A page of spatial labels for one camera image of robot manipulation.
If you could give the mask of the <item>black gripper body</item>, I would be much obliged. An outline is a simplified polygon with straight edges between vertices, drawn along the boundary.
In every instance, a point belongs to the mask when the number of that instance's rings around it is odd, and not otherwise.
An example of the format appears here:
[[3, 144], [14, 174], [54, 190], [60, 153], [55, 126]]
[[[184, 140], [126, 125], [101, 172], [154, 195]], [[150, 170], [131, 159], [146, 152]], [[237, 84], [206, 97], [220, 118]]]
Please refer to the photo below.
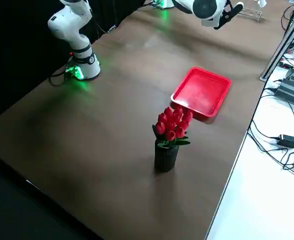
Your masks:
[[229, 15], [222, 15], [219, 19], [218, 26], [214, 27], [215, 30], [220, 29], [223, 25], [225, 25], [229, 21]]

